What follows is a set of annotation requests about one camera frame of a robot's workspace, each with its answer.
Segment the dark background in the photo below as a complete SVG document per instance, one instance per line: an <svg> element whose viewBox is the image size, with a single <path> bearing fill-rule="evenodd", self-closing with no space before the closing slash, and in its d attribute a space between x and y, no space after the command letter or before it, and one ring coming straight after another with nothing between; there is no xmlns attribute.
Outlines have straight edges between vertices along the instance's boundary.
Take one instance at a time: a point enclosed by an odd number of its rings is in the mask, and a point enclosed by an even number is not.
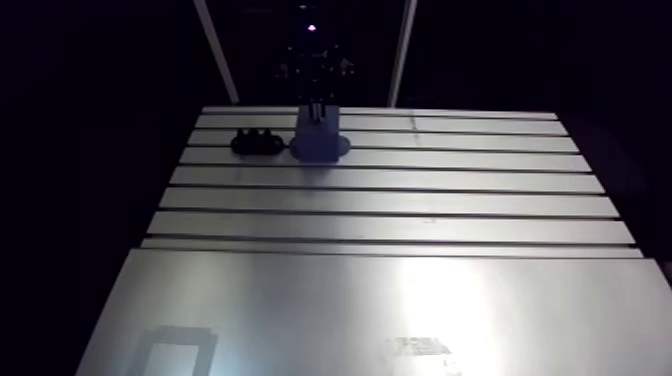
<svg viewBox="0 0 672 376"><path fill-rule="evenodd" d="M286 103L272 75L287 3L209 4L241 104ZM331 5L357 69L342 104L386 105L403 6ZM30 141L5 146L21 162L11 185L35 205L17 215L32 260L5 264L30 265L12 285L34 287L17 306L31 303L36 330L57 329L40 347L53 360L39 366L73 374L201 107L229 102L190 0L13 7L2 22L3 125ZM653 0L419 0L399 105L558 112L644 252L670 259L669 16Z"/></svg>

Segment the black clamp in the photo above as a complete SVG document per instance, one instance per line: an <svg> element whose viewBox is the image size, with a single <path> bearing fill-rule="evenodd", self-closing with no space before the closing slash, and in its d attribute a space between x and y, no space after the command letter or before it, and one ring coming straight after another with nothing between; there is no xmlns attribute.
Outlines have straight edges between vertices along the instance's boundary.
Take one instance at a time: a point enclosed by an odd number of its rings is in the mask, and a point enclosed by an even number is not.
<svg viewBox="0 0 672 376"><path fill-rule="evenodd" d="M231 140L231 150L238 155L276 155L285 148L285 142L280 136L271 134L266 128L259 133L256 128L245 133L238 129L236 137Z"/></svg>

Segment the aluminum t-slot table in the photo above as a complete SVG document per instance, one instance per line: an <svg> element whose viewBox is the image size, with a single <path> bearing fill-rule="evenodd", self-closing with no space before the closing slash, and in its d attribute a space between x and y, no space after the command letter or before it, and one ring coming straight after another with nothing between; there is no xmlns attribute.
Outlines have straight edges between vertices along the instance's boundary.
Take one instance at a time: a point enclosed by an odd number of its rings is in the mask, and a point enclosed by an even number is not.
<svg viewBox="0 0 672 376"><path fill-rule="evenodd" d="M672 293L554 114L206 107L78 375L672 375Z"/></svg>

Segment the black object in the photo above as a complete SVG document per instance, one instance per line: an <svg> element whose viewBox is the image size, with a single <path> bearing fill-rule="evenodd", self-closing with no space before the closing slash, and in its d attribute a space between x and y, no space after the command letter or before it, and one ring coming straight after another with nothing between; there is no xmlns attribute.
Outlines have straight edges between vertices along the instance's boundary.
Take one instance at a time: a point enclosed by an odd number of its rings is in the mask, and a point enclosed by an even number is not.
<svg viewBox="0 0 672 376"><path fill-rule="evenodd" d="M245 133L238 129L236 137L231 140L231 150L238 155L276 155L285 148L285 142L280 136L271 134L266 128L259 134L256 128Z"/></svg>
<svg viewBox="0 0 672 376"><path fill-rule="evenodd" d="M327 23L325 0L293 0L291 33L285 60L276 77L288 82L289 96L307 105L314 123L323 121L325 105L335 105L352 80L354 64Z"/></svg>

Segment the metal post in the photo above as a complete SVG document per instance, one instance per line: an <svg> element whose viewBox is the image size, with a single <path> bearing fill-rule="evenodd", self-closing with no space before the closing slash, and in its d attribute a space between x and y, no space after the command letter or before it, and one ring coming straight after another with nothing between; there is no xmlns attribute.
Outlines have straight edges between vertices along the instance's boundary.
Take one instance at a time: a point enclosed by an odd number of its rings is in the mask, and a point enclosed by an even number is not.
<svg viewBox="0 0 672 376"><path fill-rule="evenodd" d="M401 21L401 32L399 33L399 43L397 44L397 57L394 61L394 70L392 71L392 83L390 85L390 98L388 107L397 106L397 97L399 96L399 86L404 73L404 64L406 63L406 52L408 42L411 39L411 30L413 29L413 19L415 18L415 8L418 0L406 0L406 8Z"/></svg>
<svg viewBox="0 0 672 376"><path fill-rule="evenodd" d="M215 56L219 73L222 75L224 86L226 86L226 92L229 94L231 103L237 104L240 102L240 99L238 98L238 91L236 91L236 85L233 83L233 77L231 77L229 65L226 63L226 57L224 57L222 45L219 43L217 31L215 30L215 25L212 23L212 18L210 17L210 12L208 11L208 5L205 3L205 1L206 0L194 0L194 5L196 6L196 11L198 12L198 18L200 18L203 31L205 31L205 36L208 38L208 43L210 44L212 54Z"/></svg>

